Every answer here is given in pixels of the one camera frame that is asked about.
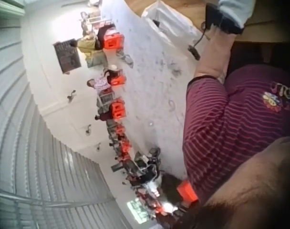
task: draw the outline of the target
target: ceiling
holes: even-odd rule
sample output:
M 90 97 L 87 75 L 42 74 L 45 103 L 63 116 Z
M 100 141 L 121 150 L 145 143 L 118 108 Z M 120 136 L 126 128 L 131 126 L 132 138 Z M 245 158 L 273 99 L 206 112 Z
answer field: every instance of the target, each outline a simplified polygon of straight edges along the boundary
M 34 3 L 32 6 L 37 9 L 31 14 L 26 11 L 21 20 L 22 49 L 27 74 L 31 76 L 31 90 L 53 135 L 74 151 L 83 151 L 84 156 L 94 159 L 97 145 L 108 140 L 108 133 L 105 122 L 94 119 L 97 92 L 87 87 L 86 81 L 99 77 L 102 67 L 88 69 L 84 55 L 80 54 L 82 67 L 65 75 L 60 70 L 52 45 L 82 34 L 80 12 L 88 8 L 85 3 L 62 7 L 64 3 L 74 3 L 72 0 L 55 0 L 52 5 L 40 7 L 50 1 L 25 1 Z M 73 90 L 76 96 L 69 103 L 67 96 Z M 87 136 L 85 131 L 89 125 L 91 135 Z

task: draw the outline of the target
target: window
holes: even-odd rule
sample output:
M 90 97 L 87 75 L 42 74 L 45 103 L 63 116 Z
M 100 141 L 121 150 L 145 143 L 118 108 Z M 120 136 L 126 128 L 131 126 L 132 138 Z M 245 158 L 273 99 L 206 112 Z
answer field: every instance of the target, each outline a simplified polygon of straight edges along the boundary
M 140 202 L 139 198 L 129 201 L 127 206 L 139 224 L 145 223 L 149 220 L 148 212 Z

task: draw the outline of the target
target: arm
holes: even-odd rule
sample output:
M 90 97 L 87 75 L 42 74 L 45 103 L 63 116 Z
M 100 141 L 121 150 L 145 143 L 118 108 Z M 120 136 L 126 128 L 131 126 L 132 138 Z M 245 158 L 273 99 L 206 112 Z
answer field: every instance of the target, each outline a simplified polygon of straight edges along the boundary
M 94 39 L 94 35 L 93 34 L 89 34 L 87 36 L 84 37 L 85 40 L 92 40 Z
M 216 28 L 201 55 L 194 77 L 211 75 L 218 78 L 221 76 L 228 68 L 230 51 L 235 38 L 235 34 L 226 34 Z
M 199 184 L 207 163 L 214 158 L 223 142 L 224 113 L 228 94 L 224 86 L 213 76 L 194 78 L 187 88 L 186 116 L 183 134 L 183 155 L 188 178 L 192 184 Z M 203 201 L 211 186 L 203 183 L 193 186 Z

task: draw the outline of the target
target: floor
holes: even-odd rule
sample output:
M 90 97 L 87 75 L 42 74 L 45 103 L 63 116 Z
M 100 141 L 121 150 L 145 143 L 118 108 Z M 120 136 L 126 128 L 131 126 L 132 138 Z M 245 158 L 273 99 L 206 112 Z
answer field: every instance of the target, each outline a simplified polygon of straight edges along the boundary
M 124 53 L 133 60 L 133 65 L 128 65 L 114 53 L 107 54 L 108 62 L 120 65 L 127 77 L 123 87 L 115 88 L 125 101 L 127 117 L 123 124 L 127 135 L 143 152 L 152 146 L 160 147 L 161 169 L 186 178 L 182 153 L 185 96 L 196 61 L 185 50 L 161 39 L 144 19 L 130 11 L 124 0 L 103 5 L 102 15 L 111 18 L 125 36 Z M 193 40 L 184 42 L 187 47 Z

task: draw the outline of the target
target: corrugated metal wall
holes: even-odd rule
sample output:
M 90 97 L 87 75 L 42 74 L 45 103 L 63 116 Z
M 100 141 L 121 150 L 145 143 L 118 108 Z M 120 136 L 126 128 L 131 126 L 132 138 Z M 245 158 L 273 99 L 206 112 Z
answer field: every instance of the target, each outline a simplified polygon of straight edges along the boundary
M 39 114 L 17 19 L 0 19 L 0 228 L 131 228 L 99 165 L 54 138 Z

